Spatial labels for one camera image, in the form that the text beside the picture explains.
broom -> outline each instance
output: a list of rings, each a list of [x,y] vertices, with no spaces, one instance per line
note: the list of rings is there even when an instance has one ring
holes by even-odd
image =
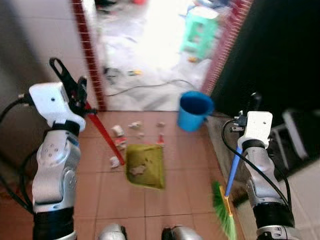
[[[237,147],[236,151],[241,153],[242,150]],[[228,183],[226,186],[226,191],[219,182],[214,182],[212,184],[213,191],[213,207],[215,209],[215,213],[218,219],[221,222],[221,227],[228,237],[229,240],[237,239],[237,230],[235,225],[235,220],[233,213],[231,212],[231,207],[229,203],[229,195],[232,187],[232,183],[235,179],[238,164],[239,164],[239,156],[235,155],[232,161],[231,171],[228,178]]]

white floor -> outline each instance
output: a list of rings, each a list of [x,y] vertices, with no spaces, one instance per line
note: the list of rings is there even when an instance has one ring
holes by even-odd
[[[108,82],[108,95],[139,87],[107,98],[110,111],[177,111],[182,93],[199,90],[210,59],[191,63],[192,53],[179,53],[185,31],[185,13],[189,1],[147,0],[145,5],[118,3],[113,14],[98,15],[99,30],[105,42],[109,68],[121,71]],[[128,76],[132,70],[141,75]]]

blue cup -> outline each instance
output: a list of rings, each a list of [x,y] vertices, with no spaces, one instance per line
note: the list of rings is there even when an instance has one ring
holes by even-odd
[[[180,98],[177,124],[187,132],[194,132],[213,111],[214,102],[209,96],[198,91],[185,92]]]

green dustpan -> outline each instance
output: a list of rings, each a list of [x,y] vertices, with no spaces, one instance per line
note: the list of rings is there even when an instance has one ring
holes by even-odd
[[[165,188],[163,148],[157,144],[129,144],[125,153],[125,176],[134,185],[153,189]],[[142,174],[132,169],[143,166]]]

green stool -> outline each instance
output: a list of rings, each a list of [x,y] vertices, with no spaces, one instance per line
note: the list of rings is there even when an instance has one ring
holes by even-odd
[[[211,48],[218,29],[218,13],[213,9],[197,6],[186,16],[185,33],[180,52],[186,47],[195,49],[196,57],[203,59]]]

